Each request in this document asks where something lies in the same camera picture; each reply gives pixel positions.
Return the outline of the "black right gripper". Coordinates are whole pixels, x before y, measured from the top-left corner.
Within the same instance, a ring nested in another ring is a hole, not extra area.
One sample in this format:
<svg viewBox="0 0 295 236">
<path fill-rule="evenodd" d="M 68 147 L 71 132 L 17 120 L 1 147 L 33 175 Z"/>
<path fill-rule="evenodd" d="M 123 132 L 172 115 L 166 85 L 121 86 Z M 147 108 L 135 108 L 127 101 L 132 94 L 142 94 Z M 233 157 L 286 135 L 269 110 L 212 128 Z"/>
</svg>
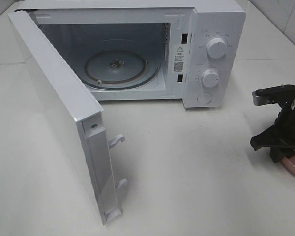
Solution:
<svg viewBox="0 0 295 236">
<path fill-rule="evenodd" d="M 252 97 L 255 106 L 278 104 L 282 108 L 274 127 L 251 138 L 250 145 L 254 151 L 270 147 L 270 157 L 274 163 L 284 157 L 295 156 L 295 85 L 260 88 L 252 93 Z"/>
</svg>

